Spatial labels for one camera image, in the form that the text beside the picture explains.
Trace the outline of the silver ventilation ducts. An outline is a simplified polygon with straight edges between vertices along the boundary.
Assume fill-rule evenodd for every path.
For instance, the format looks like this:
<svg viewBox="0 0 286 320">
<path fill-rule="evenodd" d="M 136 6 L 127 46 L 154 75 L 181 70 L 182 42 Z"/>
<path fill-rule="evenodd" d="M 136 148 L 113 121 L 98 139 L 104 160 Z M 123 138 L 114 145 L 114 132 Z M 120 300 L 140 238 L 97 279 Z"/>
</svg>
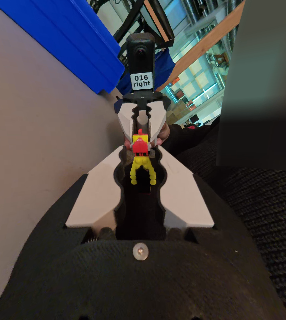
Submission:
<svg viewBox="0 0 286 320">
<path fill-rule="evenodd" d="M 241 3 L 238 0 L 182 0 L 190 31 L 205 29 L 212 23 L 220 23 Z"/>
</svg>

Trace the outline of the black frame table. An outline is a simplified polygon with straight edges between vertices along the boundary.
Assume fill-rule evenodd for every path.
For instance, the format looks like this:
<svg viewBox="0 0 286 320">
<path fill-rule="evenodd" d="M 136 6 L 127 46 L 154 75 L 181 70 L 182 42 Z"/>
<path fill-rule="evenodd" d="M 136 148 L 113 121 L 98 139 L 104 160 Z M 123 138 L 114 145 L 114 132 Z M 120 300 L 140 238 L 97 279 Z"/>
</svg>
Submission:
<svg viewBox="0 0 286 320">
<path fill-rule="evenodd" d="M 113 35 L 117 43 L 129 33 L 133 25 L 138 22 L 139 27 L 134 33 L 151 33 L 156 42 L 157 49 L 170 48 L 174 44 L 174 33 L 161 4 L 157 0 L 130 1 L 130 9 L 125 22 Z"/>
</svg>

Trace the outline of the person's right hand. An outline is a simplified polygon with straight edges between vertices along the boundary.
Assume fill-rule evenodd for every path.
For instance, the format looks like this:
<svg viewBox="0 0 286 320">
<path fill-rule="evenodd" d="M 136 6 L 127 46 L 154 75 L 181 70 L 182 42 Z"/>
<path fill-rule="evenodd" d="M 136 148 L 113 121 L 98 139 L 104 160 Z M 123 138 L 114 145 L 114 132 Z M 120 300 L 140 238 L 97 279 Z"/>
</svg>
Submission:
<svg viewBox="0 0 286 320">
<path fill-rule="evenodd" d="M 170 128 L 169 128 L 169 125 L 165 122 L 159 134 L 157 135 L 156 145 L 160 146 L 169 137 L 169 134 L 170 134 Z"/>
</svg>

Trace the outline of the person's black sweater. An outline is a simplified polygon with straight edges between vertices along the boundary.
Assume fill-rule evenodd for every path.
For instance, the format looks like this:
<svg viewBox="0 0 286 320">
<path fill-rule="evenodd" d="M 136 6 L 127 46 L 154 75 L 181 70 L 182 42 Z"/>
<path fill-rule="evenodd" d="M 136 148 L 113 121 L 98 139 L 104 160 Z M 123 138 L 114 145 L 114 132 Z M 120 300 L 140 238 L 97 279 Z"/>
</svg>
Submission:
<svg viewBox="0 0 286 320">
<path fill-rule="evenodd" d="M 217 142 L 209 140 L 177 159 L 241 218 L 286 307 L 286 170 L 217 166 L 216 153 Z"/>
</svg>

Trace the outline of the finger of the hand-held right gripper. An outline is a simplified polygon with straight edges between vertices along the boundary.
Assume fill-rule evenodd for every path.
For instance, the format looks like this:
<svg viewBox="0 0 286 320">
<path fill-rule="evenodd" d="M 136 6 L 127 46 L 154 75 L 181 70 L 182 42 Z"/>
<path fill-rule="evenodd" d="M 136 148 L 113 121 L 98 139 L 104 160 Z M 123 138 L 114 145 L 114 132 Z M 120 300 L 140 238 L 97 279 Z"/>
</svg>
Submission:
<svg viewBox="0 0 286 320">
<path fill-rule="evenodd" d="M 163 101 L 147 103 L 146 114 L 148 117 L 146 124 L 148 146 L 151 146 L 152 142 L 157 140 L 157 136 L 166 120 L 166 110 L 164 108 Z"/>
<path fill-rule="evenodd" d="M 118 112 L 118 120 L 120 122 L 122 131 L 129 141 L 130 145 L 133 144 L 133 134 L 135 127 L 135 113 L 134 109 L 137 107 L 136 103 L 122 103 Z"/>
</svg>

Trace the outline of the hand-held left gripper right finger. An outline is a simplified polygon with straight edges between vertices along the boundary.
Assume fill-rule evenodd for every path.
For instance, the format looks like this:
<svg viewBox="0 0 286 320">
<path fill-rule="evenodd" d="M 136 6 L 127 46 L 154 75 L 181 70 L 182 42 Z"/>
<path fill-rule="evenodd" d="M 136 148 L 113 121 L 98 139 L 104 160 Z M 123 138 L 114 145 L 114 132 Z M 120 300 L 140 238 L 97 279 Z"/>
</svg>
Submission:
<svg viewBox="0 0 286 320">
<path fill-rule="evenodd" d="M 193 173 L 162 146 L 157 146 L 158 196 L 164 209 L 166 231 L 177 228 L 212 228 L 213 218 L 201 195 Z"/>
</svg>

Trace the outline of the yellow red lego car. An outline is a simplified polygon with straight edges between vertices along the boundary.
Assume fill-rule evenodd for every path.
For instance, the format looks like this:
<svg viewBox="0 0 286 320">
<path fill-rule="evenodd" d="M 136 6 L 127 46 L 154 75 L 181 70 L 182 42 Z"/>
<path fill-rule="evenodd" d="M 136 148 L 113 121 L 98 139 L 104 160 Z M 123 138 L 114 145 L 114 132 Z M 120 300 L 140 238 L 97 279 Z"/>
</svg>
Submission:
<svg viewBox="0 0 286 320">
<path fill-rule="evenodd" d="M 156 172 L 149 156 L 151 144 L 148 134 L 143 133 L 141 128 L 137 130 L 137 134 L 133 134 L 132 138 L 131 149 L 134 159 L 130 170 L 131 184 L 137 185 L 138 193 L 149 195 L 151 186 L 156 185 Z"/>
</svg>

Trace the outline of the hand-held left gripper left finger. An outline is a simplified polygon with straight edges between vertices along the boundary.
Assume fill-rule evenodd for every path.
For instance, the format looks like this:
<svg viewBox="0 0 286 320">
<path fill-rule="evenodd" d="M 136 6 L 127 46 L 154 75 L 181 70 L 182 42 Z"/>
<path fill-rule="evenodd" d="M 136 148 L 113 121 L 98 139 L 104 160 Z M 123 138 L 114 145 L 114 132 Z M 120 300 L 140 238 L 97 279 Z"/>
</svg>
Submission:
<svg viewBox="0 0 286 320">
<path fill-rule="evenodd" d="M 121 151 L 126 151 L 124 146 L 119 146 L 88 172 L 65 222 L 66 227 L 90 227 L 94 234 L 98 234 L 105 227 L 113 231 L 116 229 L 114 210 L 121 200 L 121 187 L 114 178 L 114 171 L 121 164 Z"/>
</svg>

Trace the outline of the wooden beam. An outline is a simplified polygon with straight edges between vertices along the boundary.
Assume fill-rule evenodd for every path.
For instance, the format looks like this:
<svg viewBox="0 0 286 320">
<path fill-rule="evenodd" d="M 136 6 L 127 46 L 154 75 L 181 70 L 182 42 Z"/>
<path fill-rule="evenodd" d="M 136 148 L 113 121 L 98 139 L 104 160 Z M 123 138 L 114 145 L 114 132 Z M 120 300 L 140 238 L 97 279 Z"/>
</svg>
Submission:
<svg viewBox="0 0 286 320">
<path fill-rule="evenodd" d="M 196 60 L 206 53 L 212 46 L 227 35 L 234 27 L 240 23 L 245 1 L 242 1 L 230 14 L 228 14 L 217 26 L 204 36 L 195 46 L 193 46 L 182 58 L 180 58 L 169 78 L 156 89 L 161 91 L 170 82 L 173 82 L 182 72 L 191 66 Z"/>
</svg>

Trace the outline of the person's right forearm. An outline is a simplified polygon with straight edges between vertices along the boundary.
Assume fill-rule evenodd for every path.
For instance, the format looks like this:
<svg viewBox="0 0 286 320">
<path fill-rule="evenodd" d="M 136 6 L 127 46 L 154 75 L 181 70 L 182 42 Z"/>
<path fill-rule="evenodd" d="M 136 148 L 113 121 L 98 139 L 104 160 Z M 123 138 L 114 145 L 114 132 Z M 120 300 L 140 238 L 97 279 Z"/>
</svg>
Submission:
<svg viewBox="0 0 286 320">
<path fill-rule="evenodd" d="M 186 150 L 197 147 L 203 143 L 217 141 L 220 116 L 216 117 L 211 123 L 197 127 L 191 125 L 182 128 L 180 125 L 169 125 L 169 137 L 161 144 L 172 156 L 177 156 Z"/>
</svg>

